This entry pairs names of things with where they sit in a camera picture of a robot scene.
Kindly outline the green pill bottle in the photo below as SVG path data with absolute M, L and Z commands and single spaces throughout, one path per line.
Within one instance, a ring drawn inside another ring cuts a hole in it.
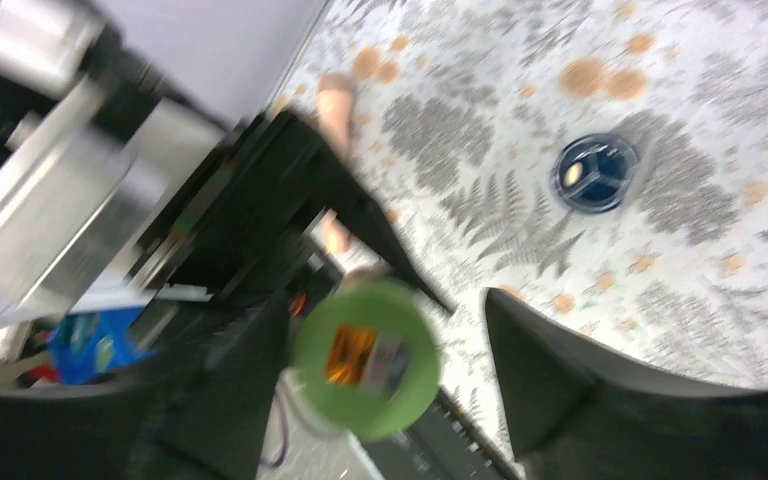
M 302 322 L 290 366 L 313 416 L 363 441 L 418 420 L 442 374 L 413 292 L 389 279 L 363 280 L 322 300 Z

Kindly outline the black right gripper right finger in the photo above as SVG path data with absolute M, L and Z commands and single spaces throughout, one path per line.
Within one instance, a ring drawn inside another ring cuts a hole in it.
M 768 390 L 642 363 L 490 288 L 512 451 L 531 479 L 768 479 Z

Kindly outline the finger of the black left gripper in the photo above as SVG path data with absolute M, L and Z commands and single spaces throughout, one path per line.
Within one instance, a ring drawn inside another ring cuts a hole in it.
M 391 275 L 423 292 L 451 315 L 455 308 L 416 270 L 379 203 L 357 181 L 305 118 L 292 110 L 277 115 L 279 147 L 295 152 L 277 175 L 285 202 L 311 203 L 317 210 L 335 212 L 349 232 L 390 267 Z

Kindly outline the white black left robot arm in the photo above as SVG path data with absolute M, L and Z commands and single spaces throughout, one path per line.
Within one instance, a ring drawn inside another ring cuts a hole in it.
M 294 111 L 229 127 L 88 1 L 0 1 L 0 325 L 282 289 L 324 210 L 438 301 L 379 204 Z

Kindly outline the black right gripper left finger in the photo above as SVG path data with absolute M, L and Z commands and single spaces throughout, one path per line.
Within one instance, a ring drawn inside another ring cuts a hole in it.
M 195 329 L 86 385 L 0 393 L 0 479 L 253 479 L 289 299 L 184 304 Z

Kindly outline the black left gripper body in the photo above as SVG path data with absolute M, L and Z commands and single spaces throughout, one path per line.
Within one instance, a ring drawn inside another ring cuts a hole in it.
M 202 287 L 215 302 L 253 304 L 302 268 L 303 232 L 318 214 L 357 195 L 307 116 L 259 115 L 208 154 L 139 238 L 132 284 Z

